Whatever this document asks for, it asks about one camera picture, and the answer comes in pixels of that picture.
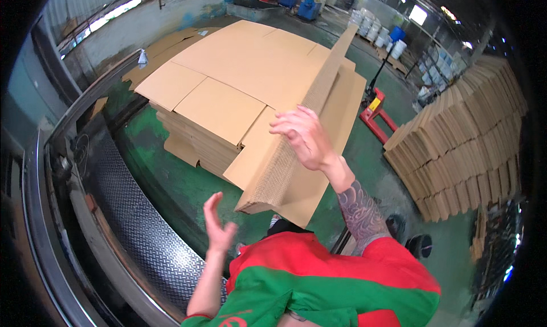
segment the left hand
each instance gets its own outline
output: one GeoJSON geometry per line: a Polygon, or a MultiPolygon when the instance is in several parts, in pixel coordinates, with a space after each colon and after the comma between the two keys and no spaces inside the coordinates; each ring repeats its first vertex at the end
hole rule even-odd
{"type": "Polygon", "coordinates": [[[222,192],[215,193],[203,204],[205,215],[205,228],[209,236],[209,250],[227,252],[232,246],[232,241],[237,232],[237,225],[228,222],[222,228],[221,220],[218,218],[217,206],[222,200],[222,192]]]}

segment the red pallet jack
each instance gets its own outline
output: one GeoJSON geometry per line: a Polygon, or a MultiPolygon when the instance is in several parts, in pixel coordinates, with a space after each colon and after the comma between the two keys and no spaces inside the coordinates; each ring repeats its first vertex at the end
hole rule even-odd
{"type": "Polygon", "coordinates": [[[389,138],[387,137],[386,133],[379,128],[378,124],[374,122],[374,118],[379,115],[386,122],[389,128],[393,130],[393,132],[397,130],[397,125],[383,110],[383,101],[386,99],[386,96],[378,88],[374,88],[374,84],[376,84],[376,79],[378,78],[379,72],[386,64],[386,61],[391,55],[392,50],[393,48],[389,50],[386,58],[382,62],[382,65],[379,67],[378,72],[376,72],[373,80],[366,88],[365,98],[363,101],[361,101],[361,107],[364,108],[364,111],[359,115],[359,118],[361,118],[366,126],[368,126],[369,129],[376,135],[376,137],[378,137],[380,142],[382,142],[382,145],[386,144],[389,138]]]}
{"type": "Polygon", "coordinates": [[[382,144],[386,144],[389,138],[386,133],[379,128],[378,124],[374,121],[374,118],[379,115],[386,122],[387,126],[393,130],[393,132],[397,130],[397,125],[382,108],[383,101],[386,99],[386,96],[377,87],[374,88],[374,92],[376,92],[376,97],[366,107],[365,111],[359,115],[359,118],[361,118],[366,126],[368,126],[376,137],[378,137],[382,144]]]}

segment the green floor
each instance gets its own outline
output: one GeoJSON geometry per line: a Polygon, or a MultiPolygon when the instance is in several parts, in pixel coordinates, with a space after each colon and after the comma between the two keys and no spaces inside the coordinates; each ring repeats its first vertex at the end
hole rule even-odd
{"type": "MultiPolygon", "coordinates": [[[[223,27],[236,20],[233,17],[217,18],[197,27],[223,27]]],[[[262,23],[298,34],[329,48],[338,38],[324,27],[286,16],[271,18],[262,23]]],[[[374,50],[359,38],[354,38],[346,57],[356,63],[356,72],[369,81],[380,65],[374,50]]],[[[411,107],[414,94],[390,66],[381,72],[376,86],[386,94],[384,109],[397,125],[415,116],[411,107]]],[[[107,114],[112,115],[130,99],[132,92],[127,90],[128,87],[128,82],[119,82],[111,88],[105,108],[107,114]]],[[[382,144],[357,116],[358,113],[343,156],[369,194],[381,200],[380,208],[386,217],[392,213],[406,217],[407,236],[422,232],[433,236],[434,250],[423,263],[441,284],[439,314],[456,318],[466,315],[471,298],[468,288],[474,272],[469,256],[471,214],[459,214],[451,216],[448,221],[424,224],[407,189],[382,156],[382,144]]],[[[384,131],[389,132],[380,118],[376,121],[384,131]]],[[[156,119],[155,110],[150,106],[114,136],[135,180],[173,229],[203,256],[207,249],[207,236],[201,207],[211,194],[222,191],[224,200],[219,206],[219,214],[222,221],[234,221],[239,225],[236,241],[250,244],[260,240],[266,233],[273,212],[255,215],[233,212],[242,191],[206,170],[193,168],[167,153],[163,148],[167,137],[168,132],[156,119]]],[[[336,195],[329,186],[307,228],[315,231],[319,241],[331,248],[343,227],[336,195]]]]}

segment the arm tattoo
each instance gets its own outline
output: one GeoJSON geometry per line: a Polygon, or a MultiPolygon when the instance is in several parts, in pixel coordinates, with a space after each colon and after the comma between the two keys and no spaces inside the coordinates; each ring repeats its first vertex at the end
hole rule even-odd
{"type": "Polygon", "coordinates": [[[355,180],[351,187],[338,195],[342,216],[347,229],[357,241],[359,253],[374,240],[380,237],[390,237],[386,222],[374,200],[361,188],[361,183],[355,180]]]}

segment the foot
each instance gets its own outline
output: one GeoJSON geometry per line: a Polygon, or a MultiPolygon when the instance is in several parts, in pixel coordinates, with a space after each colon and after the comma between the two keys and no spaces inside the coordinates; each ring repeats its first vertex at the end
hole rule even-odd
{"type": "Polygon", "coordinates": [[[241,248],[244,247],[245,244],[243,243],[237,243],[236,244],[236,255],[241,255],[241,248]]]}
{"type": "Polygon", "coordinates": [[[280,219],[281,219],[281,215],[279,215],[279,214],[274,214],[274,215],[272,216],[272,220],[270,221],[270,228],[272,228],[272,227],[275,225],[275,223],[276,223],[278,220],[280,220],[280,219]]]}

